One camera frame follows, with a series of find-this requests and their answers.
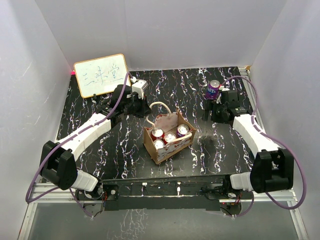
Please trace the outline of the patterned canvas tote bag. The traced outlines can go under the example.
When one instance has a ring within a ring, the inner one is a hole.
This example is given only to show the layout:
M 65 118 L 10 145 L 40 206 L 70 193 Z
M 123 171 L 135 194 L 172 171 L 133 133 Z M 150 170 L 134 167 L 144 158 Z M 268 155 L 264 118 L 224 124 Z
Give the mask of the patterned canvas tote bag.
M 152 107 L 158 104 L 163 105 L 167 109 L 168 113 L 158 115 L 155 118 L 155 122 L 149 121 L 149 117 L 146 116 L 145 120 L 149 124 L 151 124 L 151 127 L 143 128 L 143 144 L 156 164 L 160 164 L 182 149 L 191 145 L 196 133 L 196 129 L 188 121 L 185 120 L 179 110 L 177 110 L 176 112 L 171 112 L 169 107 L 160 101 L 153 102 L 150 106 Z M 186 136 L 178 138 L 177 127 L 181 124 L 186 124 L 189 126 L 189 133 L 187 133 Z M 168 132 L 174 133 L 176 135 L 176 139 L 170 143 L 164 144 L 164 148 L 156 150 L 151 138 L 151 130 L 155 127 L 162 128 L 164 134 Z

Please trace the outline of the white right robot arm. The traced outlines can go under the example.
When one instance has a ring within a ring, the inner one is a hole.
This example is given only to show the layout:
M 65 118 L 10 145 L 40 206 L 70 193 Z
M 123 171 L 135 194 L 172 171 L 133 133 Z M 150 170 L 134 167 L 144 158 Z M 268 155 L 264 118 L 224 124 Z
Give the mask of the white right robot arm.
M 293 187 L 293 155 L 265 136 L 255 116 L 241 106 L 236 90 L 217 90 L 213 95 L 207 95 L 203 119 L 231 125 L 254 157 L 250 172 L 225 177 L 222 190 L 226 197 L 233 199 L 241 190 L 266 193 Z

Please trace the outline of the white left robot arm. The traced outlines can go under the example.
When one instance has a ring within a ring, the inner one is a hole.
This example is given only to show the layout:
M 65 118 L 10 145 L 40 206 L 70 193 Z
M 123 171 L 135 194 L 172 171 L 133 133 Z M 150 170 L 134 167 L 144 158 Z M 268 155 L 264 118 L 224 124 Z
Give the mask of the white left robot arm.
M 110 102 L 102 104 L 75 132 L 57 142 L 48 141 L 42 148 L 39 174 L 61 190 L 83 190 L 91 199 L 99 199 L 104 189 L 99 179 L 78 170 L 76 161 L 86 148 L 128 115 L 144 118 L 151 113 L 145 96 L 147 87 L 148 83 L 141 79 L 132 86 L 118 85 Z

